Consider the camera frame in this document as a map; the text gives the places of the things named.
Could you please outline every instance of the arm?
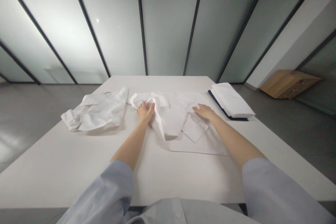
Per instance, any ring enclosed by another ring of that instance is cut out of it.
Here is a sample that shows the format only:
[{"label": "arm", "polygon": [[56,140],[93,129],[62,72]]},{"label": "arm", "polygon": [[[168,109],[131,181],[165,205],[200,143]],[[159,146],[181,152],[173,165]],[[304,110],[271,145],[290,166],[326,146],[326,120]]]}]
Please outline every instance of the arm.
[{"label": "arm", "polygon": [[292,178],[208,106],[193,109],[214,125],[231,157],[242,169],[248,216],[260,223],[334,223],[328,213]]},{"label": "arm", "polygon": [[260,150],[220,118],[210,107],[202,104],[198,105],[200,108],[193,107],[193,110],[200,116],[211,121],[230,156],[241,169],[247,161],[253,158],[267,159]]},{"label": "arm", "polygon": [[122,146],[112,157],[111,161],[119,160],[128,164],[132,170],[135,169],[139,155],[144,142],[146,129],[149,121],[154,113],[154,103],[151,104],[149,110],[146,109],[146,103],[143,102],[138,108],[139,124],[130,134]]},{"label": "arm", "polygon": [[139,124],[111,162],[66,211],[58,224],[123,223],[133,194],[132,171],[138,161],[146,128],[154,113],[154,104],[138,109]]}]

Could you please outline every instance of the stack of folded clothes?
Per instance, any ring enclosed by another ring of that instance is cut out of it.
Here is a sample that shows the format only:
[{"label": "stack of folded clothes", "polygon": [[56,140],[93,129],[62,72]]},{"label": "stack of folded clothes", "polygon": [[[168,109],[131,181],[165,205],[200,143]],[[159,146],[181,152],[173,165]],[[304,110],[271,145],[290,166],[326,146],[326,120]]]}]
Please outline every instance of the stack of folded clothes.
[{"label": "stack of folded clothes", "polygon": [[214,84],[208,92],[229,119],[248,121],[249,117],[255,116],[253,110],[229,83]]}]

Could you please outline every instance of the hand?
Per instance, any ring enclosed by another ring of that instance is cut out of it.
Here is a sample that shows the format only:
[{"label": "hand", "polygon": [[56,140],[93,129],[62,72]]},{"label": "hand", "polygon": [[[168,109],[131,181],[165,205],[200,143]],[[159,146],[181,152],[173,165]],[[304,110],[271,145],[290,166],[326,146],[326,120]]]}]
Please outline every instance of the hand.
[{"label": "hand", "polygon": [[152,103],[149,107],[149,109],[146,108],[146,102],[141,103],[141,105],[138,108],[138,117],[139,117],[139,123],[148,124],[149,121],[152,119],[152,116],[154,114],[154,106],[155,103]]},{"label": "hand", "polygon": [[216,113],[207,105],[203,105],[203,104],[199,104],[200,108],[197,107],[193,107],[192,109],[196,111],[197,114],[199,114],[200,116],[206,118],[206,119],[211,119],[212,117],[214,117],[216,115]]}]

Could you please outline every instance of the white table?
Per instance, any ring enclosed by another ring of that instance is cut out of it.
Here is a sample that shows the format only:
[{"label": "white table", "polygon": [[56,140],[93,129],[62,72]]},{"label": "white table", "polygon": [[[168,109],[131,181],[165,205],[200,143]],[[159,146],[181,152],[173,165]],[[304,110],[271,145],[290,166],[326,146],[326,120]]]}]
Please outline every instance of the white table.
[{"label": "white table", "polygon": [[[129,86],[135,92],[203,92],[208,77],[112,76],[94,93]],[[256,145],[274,164],[316,200],[336,200],[336,185],[310,165],[258,119],[230,121],[208,94],[212,108]],[[0,208],[69,207],[98,176],[138,122],[127,105],[117,130],[71,133],[59,122],[0,174]],[[180,197],[219,203],[243,203],[241,175],[228,156],[170,152],[148,129],[137,168],[131,205],[150,205],[161,198]]]}]

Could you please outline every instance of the glass panel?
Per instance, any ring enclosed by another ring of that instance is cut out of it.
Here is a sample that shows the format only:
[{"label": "glass panel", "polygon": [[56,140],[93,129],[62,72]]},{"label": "glass panel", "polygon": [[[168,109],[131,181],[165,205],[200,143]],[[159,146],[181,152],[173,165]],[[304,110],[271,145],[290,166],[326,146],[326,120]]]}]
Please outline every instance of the glass panel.
[{"label": "glass panel", "polygon": [[325,45],[300,71],[323,80],[300,94],[297,99],[330,115],[336,115],[336,37]]},{"label": "glass panel", "polygon": [[138,0],[83,0],[113,75],[145,75]]},{"label": "glass panel", "polygon": [[41,83],[73,83],[20,3],[0,0],[0,6],[0,38],[22,64]]},{"label": "glass panel", "polygon": [[33,82],[25,71],[0,47],[0,73],[10,81]]},{"label": "glass panel", "polygon": [[103,83],[107,73],[78,0],[24,0],[78,83]]},{"label": "glass panel", "polygon": [[258,1],[219,82],[244,82],[298,1]]},{"label": "glass panel", "polygon": [[253,1],[200,1],[186,75],[216,81]]},{"label": "glass panel", "polygon": [[142,0],[149,75],[182,75],[197,0]]}]

